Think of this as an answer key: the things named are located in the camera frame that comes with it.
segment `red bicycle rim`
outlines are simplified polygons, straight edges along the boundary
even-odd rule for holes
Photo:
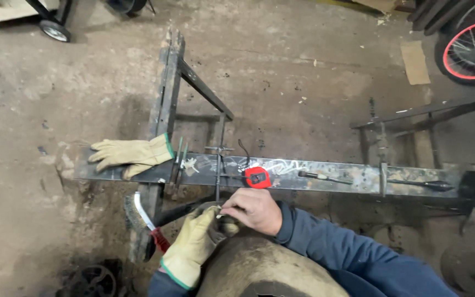
[[[443,63],[444,63],[444,67],[446,68],[446,70],[448,72],[450,72],[453,76],[455,77],[459,77],[461,79],[469,79],[469,80],[473,80],[475,79],[475,76],[467,76],[467,75],[462,75],[458,72],[455,72],[451,67],[450,65],[448,64],[448,51],[450,50],[450,47],[452,46],[452,44],[454,43],[454,41],[456,41],[461,35],[463,35],[466,31],[468,30],[471,30],[472,28],[475,27],[475,24],[469,26],[468,28],[465,28],[463,29],[461,32],[459,32],[458,34],[456,34],[452,40],[446,45],[446,48],[444,50],[444,53],[443,53]]]

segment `tape measure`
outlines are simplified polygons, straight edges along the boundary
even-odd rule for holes
[[[243,172],[247,177],[247,184],[254,189],[265,189],[272,186],[269,173],[263,167],[252,167]]]

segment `blue sleeve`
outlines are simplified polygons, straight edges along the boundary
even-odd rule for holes
[[[399,255],[373,239],[328,220],[280,206],[283,223],[276,240],[330,271],[348,271],[386,296],[456,296],[428,265]]]
[[[148,287],[148,297],[188,297],[188,292],[166,273],[160,271],[155,271]]]

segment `leather glove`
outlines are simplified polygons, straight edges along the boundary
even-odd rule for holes
[[[239,231],[235,220],[228,221],[232,218],[216,219],[220,208],[207,203],[212,206],[204,209],[204,203],[186,216],[177,239],[161,259],[161,266],[169,277],[187,290],[197,286],[201,266],[217,244]]]
[[[131,164],[122,173],[122,179],[125,180],[174,157],[167,133],[150,141],[104,139],[91,145],[91,148],[98,152],[91,155],[88,161],[101,161],[96,166],[97,172],[109,166]]]

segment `concrete floor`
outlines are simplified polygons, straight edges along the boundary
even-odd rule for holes
[[[81,2],[70,23],[72,44],[53,41],[35,24],[0,26],[0,295],[48,295],[64,270],[126,257],[121,198],[134,185],[71,180],[72,152],[79,143],[137,137],[168,26],[181,30],[185,60],[235,114],[227,145],[241,139],[255,156],[360,163],[358,135],[348,125],[370,115],[370,98],[383,114],[463,92],[433,64],[434,38],[411,33],[405,14],[378,26],[374,16],[302,0],[155,6],[156,16],[144,10],[123,20],[102,3]],[[399,48],[409,40],[423,40],[432,84],[409,85]],[[182,83],[178,113],[216,111]],[[475,113],[467,117],[439,132],[451,143],[439,148],[445,162],[475,163]],[[183,135],[193,152],[203,152],[207,131],[206,123],[179,120],[174,142]],[[402,155],[392,163],[409,165]],[[274,196],[362,233],[408,225],[394,227],[410,233],[395,245],[436,270],[457,238],[457,219],[410,216],[412,223],[400,205],[325,193]],[[178,228],[180,222],[167,232]],[[150,274],[158,257],[142,270]],[[138,282],[141,292],[149,274]]]

